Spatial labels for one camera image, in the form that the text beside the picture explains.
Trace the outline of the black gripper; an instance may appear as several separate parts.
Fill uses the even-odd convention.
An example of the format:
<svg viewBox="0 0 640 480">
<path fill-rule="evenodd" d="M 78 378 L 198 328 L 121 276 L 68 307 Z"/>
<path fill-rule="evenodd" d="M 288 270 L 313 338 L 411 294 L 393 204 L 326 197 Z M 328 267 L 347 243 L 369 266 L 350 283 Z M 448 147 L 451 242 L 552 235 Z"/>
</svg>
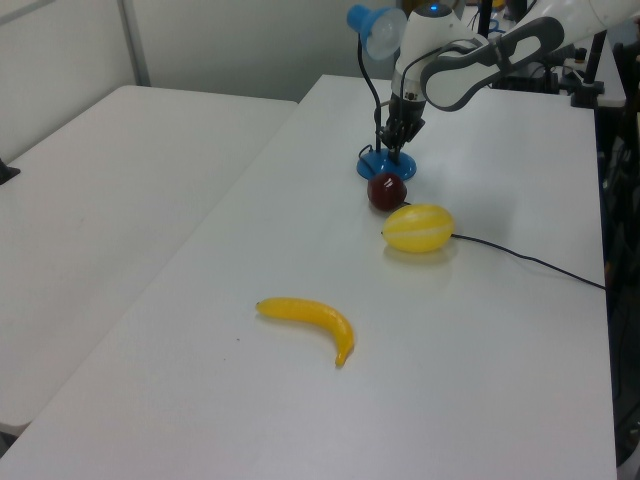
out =
<svg viewBox="0 0 640 480">
<path fill-rule="evenodd" d="M 425 124 L 423 113 L 425 101 L 401 99 L 392 94 L 389 103 L 389 118 L 386 127 L 378 131 L 380 142 L 391 149 L 391 160 L 400 163 L 400 156 L 405 144 L 410 142 Z"/>
</svg>

